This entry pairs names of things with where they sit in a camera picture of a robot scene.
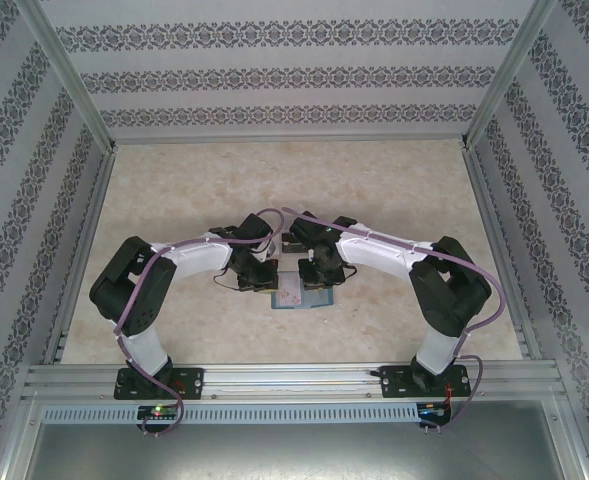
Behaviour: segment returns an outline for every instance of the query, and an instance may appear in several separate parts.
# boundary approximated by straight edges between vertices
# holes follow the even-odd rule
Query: purple cable
[[[483,377],[483,361],[481,360],[481,358],[478,355],[463,355],[463,356],[459,357],[458,353],[461,351],[461,347],[463,346],[463,343],[465,343],[465,339],[469,336],[470,332],[472,332],[478,328],[484,327],[485,325],[489,325],[494,320],[496,320],[501,315],[501,313],[503,313],[503,310],[505,310],[505,306],[507,305],[507,298],[505,297],[505,292],[503,291],[503,287],[501,286],[499,281],[496,280],[489,272],[483,270],[481,267],[478,267],[477,265],[474,265],[471,262],[463,260],[462,258],[454,257],[454,256],[448,255],[446,253],[435,252],[434,250],[429,250],[427,248],[416,247],[416,246],[412,245],[411,243],[403,242],[401,240],[396,240],[396,239],[392,239],[392,238],[388,238],[388,237],[384,237],[383,235],[378,235],[376,233],[369,233],[368,234],[368,232],[364,232],[362,230],[358,230],[355,228],[342,227],[342,226],[336,225],[334,223],[326,222],[324,220],[319,220],[318,218],[303,215],[302,213],[299,213],[296,210],[292,210],[291,208],[282,207],[281,210],[283,210],[285,213],[289,213],[290,215],[294,215],[295,217],[302,218],[303,220],[308,220],[310,222],[317,223],[319,225],[323,225],[325,227],[335,228],[337,230],[351,233],[353,235],[359,235],[361,237],[372,238],[374,240],[379,240],[381,242],[389,243],[391,245],[396,245],[398,247],[405,248],[407,250],[412,250],[412,251],[415,251],[418,253],[423,253],[425,255],[431,255],[433,257],[437,257],[442,260],[448,260],[450,262],[458,263],[459,265],[462,265],[463,267],[469,268],[470,270],[472,270],[480,275],[483,275],[483,277],[485,277],[487,279],[487,281],[490,282],[494,286],[494,289],[498,292],[498,296],[499,296],[499,305],[498,305],[498,308],[496,309],[496,312],[494,312],[492,315],[490,315],[485,320],[475,323],[474,325],[472,325],[470,327],[467,327],[463,331],[463,333],[465,333],[465,335],[461,335],[461,339],[459,340],[458,344],[456,345],[456,348],[454,349],[454,354],[453,354],[454,357],[458,357],[460,359],[474,359],[478,362],[478,377],[476,378],[476,382],[474,383],[474,387],[472,387],[472,391],[470,392],[470,395],[467,397],[467,400],[465,400],[465,403],[463,404],[461,409],[447,423],[447,425],[450,425],[455,420],[458,420],[460,418],[461,414],[467,409],[469,403],[472,401],[472,398],[474,398],[474,395],[476,394],[476,390],[478,389],[478,386],[481,383],[481,378]]]
[[[158,438],[162,435],[166,435],[169,432],[171,432],[172,430],[174,430],[176,427],[178,427],[179,423],[181,423],[181,420],[183,419],[183,414],[185,413],[185,405],[183,403],[183,399],[181,398],[181,396],[177,392],[172,390],[167,385],[156,380],[152,375],[150,375],[145,370],[143,370],[143,368],[138,363],[136,363],[134,361],[134,359],[132,358],[132,355],[130,354],[129,350],[127,349],[127,346],[125,345],[125,342],[123,341],[123,336],[121,334],[121,331],[123,329],[123,325],[125,324],[125,321],[127,320],[128,315],[132,311],[132,307],[134,306],[134,303],[136,302],[136,298],[138,297],[141,287],[143,286],[143,282],[145,281],[145,278],[149,274],[154,263],[162,255],[166,254],[167,252],[169,252],[175,248],[184,247],[185,245],[192,245],[192,244],[197,244],[197,243],[227,243],[227,244],[234,244],[234,245],[251,245],[254,243],[263,243],[265,241],[271,240],[272,238],[277,236],[279,233],[281,233],[281,231],[283,230],[283,227],[285,226],[285,217],[283,216],[281,211],[277,210],[276,208],[264,208],[263,210],[258,212],[256,215],[261,216],[264,213],[268,213],[268,212],[273,212],[273,213],[278,214],[278,216],[280,217],[280,224],[276,230],[274,230],[272,233],[270,233],[269,235],[267,235],[265,237],[254,238],[252,240],[238,240],[238,239],[231,239],[231,238],[216,238],[216,237],[200,237],[200,238],[193,238],[190,240],[184,240],[182,242],[175,243],[173,245],[170,245],[169,247],[165,247],[165,248],[159,250],[158,252],[156,252],[152,256],[152,258],[150,258],[149,262],[147,262],[147,264],[145,265],[145,268],[143,268],[143,271],[141,272],[141,275],[138,277],[138,281],[136,282],[136,285],[134,286],[134,290],[132,290],[132,294],[130,295],[129,300],[127,301],[127,304],[125,305],[125,309],[123,310],[123,313],[121,313],[121,317],[119,318],[118,322],[116,323],[116,327],[114,327],[113,332],[114,332],[114,335],[116,335],[116,341],[118,343],[118,346],[121,348],[121,351],[125,355],[127,362],[129,362],[129,364],[132,366],[132,368],[134,368],[134,370],[136,370],[138,373],[140,373],[144,378],[146,378],[147,380],[152,382],[157,387],[165,390],[166,392],[168,392],[170,395],[172,395],[176,399],[176,406],[178,407],[180,413],[176,416],[176,420],[174,421],[174,423],[169,425],[165,430],[154,433],[155,438]],[[145,425],[147,424],[147,420],[148,419],[146,418],[143,421],[143,424],[141,425],[141,430],[143,430],[143,435],[146,435],[146,436],[150,433],[145,429]]]

